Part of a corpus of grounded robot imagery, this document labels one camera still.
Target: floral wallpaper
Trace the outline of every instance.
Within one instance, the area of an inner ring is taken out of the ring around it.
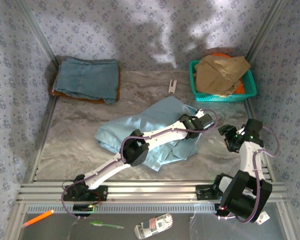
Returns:
[[[117,59],[126,70],[187,70],[211,52],[245,55],[273,2],[26,1],[56,55]]]
[[[0,239],[43,132],[48,65],[14,1],[0,0]]]
[[[300,227],[300,0],[288,1],[251,65],[258,91],[252,105],[280,139],[279,156],[270,161],[287,184]],[[274,152],[273,137],[266,142]]]

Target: gray floor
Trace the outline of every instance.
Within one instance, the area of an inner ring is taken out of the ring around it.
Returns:
[[[173,214],[172,227],[151,236],[150,240],[285,240],[275,204],[265,210],[271,219],[262,225],[242,224],[236,219],[218,220],[213,214]],[[60,213],[23,229],[20,240],[136,240],[134,227],[158,214],[92,214],[79,220]],[[25,221],[36,217],[28,214]],[[90,222],[100,221],[124,229],[98,227]]]
[[[197,102],[187,71],[122,72],[120,101],[112,105],[92,104],[60,98],[45,142],[37,180],[73,179],[108,161],[114,154],[100,147],[94,135],[109,120],[138,114],[168,96],[170,79],[177,80],[174,96],[195,108],[213,109],[219,126],[240,127],[247,121],[243,103]],[[234,175],[240,157],[228,152],[217,130],[206,133],[197,143],[198,154],[170,163],[156,172],[147,166],[125,169],[112,179],[213,180],[217,174]]]

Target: orange marker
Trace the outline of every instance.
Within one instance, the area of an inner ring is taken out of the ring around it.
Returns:
[[[35,218],[33,218],[33,219],[31,219],[31,220],[25,222],[25,223],[23,224],[23,227],[27,227],[27,226],[29,226],[29,225],[31,225],[31,224],[35,224],[36,222],[39,222],[40,220],[45,219],[46,217],[49,217],[49,216],[52,215],[53,213],[54,213],[53,210],[46,211],[46,212],[42,213],[41,215],[36,216]]]

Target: teal plastic basket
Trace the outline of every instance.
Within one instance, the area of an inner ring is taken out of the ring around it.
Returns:
[[[192,92],[195,96],[196,101],[199,101],[199,102],[240,102],[249,97],[253,97],[257,94],[255,80],[254,80],[254,77],[252,76],[252,72],[250,69],[242,76],[245,94],[232,94],[230,96],[221,97],[218,95],[211,95],[211,94],[197,92],[196,88],[195,88],[194,73],[196,72],[195,65],[197,65],[199,62],[200,62],[199,60],[191,61],[190,66],[189,66],[190,83],[191,83]]]

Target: light blue cloth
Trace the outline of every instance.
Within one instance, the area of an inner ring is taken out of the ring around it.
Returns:
[[[118,153],[124,138],[135,129],[140,129],[141,132],[162,129],[176,122],[182,114],[194,116],[196,110],[183,104],[174,96],[169,96],[140,114],[107,122],[99,127],[95,138],[102,147],[113,153]],[[161,165],[186,160],[188,156],[197,153],[196,143],[198,139],[199,137],[176,140],[158,146],[148,153],[143,164],[158,171]]]
[[[80,99],[117,100],[119,68],[116,60],[83,61],[68,57],[59,66],[54,89]]]

